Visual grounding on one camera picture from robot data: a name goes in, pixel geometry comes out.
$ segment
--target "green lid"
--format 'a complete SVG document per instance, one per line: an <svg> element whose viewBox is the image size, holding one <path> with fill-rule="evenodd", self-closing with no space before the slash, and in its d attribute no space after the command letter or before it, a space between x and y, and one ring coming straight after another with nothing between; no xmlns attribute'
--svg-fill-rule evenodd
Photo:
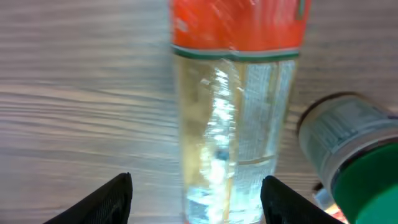
<svg viewBox="0 0 398 224"><path fill-rule="evenodd" d="M398 144L378 147L353 161L332 187L350 223L398 223Z"/></svg>

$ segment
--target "transparent plastic packaging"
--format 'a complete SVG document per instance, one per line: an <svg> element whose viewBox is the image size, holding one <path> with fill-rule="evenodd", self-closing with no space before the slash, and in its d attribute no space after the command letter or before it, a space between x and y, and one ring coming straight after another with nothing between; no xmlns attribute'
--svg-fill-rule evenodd
<svg viewBox="0 0 398 224"><path fill-rule="evenodd" d="M256 223L309 2L173 0L187 223Z"/></svg>

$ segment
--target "wooden table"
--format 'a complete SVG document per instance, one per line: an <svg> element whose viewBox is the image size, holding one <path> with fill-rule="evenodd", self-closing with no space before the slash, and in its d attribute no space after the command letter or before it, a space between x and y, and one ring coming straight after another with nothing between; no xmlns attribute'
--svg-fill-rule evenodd
<svg viewBox="0 0 398 224"><path fill-rule="evenodd" d="M277 176L310 198L295 123L359 91L398 111L395 0L313 1ZM120 172L131 223L181 223L166 0L0 1L0 223L40 223Z"/></svg>

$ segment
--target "tabletop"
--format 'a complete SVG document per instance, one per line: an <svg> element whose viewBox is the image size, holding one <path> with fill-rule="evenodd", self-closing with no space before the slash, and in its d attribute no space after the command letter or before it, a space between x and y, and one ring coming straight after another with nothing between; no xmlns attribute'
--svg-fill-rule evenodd
<svg viewBox="0 0 398 224"><path fill-rule="evenodd" d="M131 223L181 223L166 0L0 2L0 223L41 223L130 172ZM318 182L295 137L306 107L358 91L398 111L395 0L313 1L276 176Z"/></svg>

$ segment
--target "green stripe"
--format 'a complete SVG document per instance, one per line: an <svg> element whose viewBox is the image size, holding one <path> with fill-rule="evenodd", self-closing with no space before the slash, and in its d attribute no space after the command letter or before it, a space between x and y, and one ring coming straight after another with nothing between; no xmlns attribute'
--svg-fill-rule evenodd
<svg viewBox="0 0 398 224"><path fill-rule="evenodd" d="M193 53L190 52L189 49L182 50L181 48L173 47L173 51L175 54L196 60L218 60L218 59L228 59L233 61L240 61L240 62L274 62L279 60L289 60L293 58L297 58L299 56L299 52L295 50L290 50L284 52L281 50L280 52L276 53L264 53L259 54L253 52L253 54L232 54L230 52L208 52L203 51L203 53Z"/></svg>

